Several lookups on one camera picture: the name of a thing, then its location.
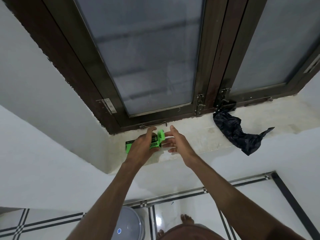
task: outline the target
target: hand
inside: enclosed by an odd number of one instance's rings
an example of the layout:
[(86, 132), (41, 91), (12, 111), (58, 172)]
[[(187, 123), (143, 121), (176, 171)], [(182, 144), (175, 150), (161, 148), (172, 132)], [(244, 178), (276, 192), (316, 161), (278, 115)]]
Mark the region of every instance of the hand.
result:
[(172, 147), (168, 152), (178, 152), (187, 167), (190, 167), (190, 163), (198, 158), (198, 155), (190, 146), (186, 137), (178, 132), (173, 125), (170, 126), (170, 131), (164, 133), (167, 136), (173, 136), (166, 138), (161, 144), (163, 148)]
[(139, 136), (131, 145), (130, 151), (127, 155), (126, 163), (130, 163), (133, 167), (139, 170), (151, 157), (152, 154), (159, 151), (159, 147), (150, 149), (151, 137), (156, 127), (149, 127), (146, 134)]

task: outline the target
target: forearm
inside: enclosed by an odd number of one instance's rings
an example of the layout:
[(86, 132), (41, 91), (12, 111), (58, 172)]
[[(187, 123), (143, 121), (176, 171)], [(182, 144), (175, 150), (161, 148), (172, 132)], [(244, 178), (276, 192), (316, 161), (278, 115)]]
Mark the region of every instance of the forearm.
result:
[(243, 240), (266, 239), (275, 229), (285, 228), (278, 220), (222, 178), (200, 157), (193, 160), (190, 168)]
[(67, 240), (111, 239), (121, 207), (137, 172), (137, 168), (124, 162), (111, 184), (79, 222)]

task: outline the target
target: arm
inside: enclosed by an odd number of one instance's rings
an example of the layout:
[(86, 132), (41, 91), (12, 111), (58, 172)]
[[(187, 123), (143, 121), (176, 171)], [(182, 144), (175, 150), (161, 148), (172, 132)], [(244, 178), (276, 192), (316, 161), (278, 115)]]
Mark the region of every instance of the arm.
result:
[(174, 137), (163, 141), (163, 147), (173, 147), (169, 152), (181, 154), (186, 166), (198, 176), (242, 240), (303, 239), (222, 178), (173, 126), (165, 135)]
[(148, 128), (146, 134), (139, 136), (134, 141), (127, 159), (121, 165), (111, 184), (71, 232), (67, 240), (111, 239), (134, 176), (151, 155), (159, 150), (158, 147), (150, 149), (152, 131), (155, 129), (157, 128)]

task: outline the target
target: glass pane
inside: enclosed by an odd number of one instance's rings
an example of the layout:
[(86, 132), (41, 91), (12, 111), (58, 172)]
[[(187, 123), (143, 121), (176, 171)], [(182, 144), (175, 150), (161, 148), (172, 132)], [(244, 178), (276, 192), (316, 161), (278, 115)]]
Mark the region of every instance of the glass pane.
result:
[(76, 0), (129, 115), (192, 102), (204, 0)]
[(231, 92), (288, 82), (317, 45), (320, 0), (268, 0)]

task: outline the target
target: gray bucket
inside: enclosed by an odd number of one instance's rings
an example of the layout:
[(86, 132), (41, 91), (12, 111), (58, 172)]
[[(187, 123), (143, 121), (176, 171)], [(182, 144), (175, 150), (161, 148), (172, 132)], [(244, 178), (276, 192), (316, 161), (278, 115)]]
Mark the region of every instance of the gray bucket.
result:
[(122, 206), (111, 240), (144, 240), (144, 237), (144, 221), (134, 209)]

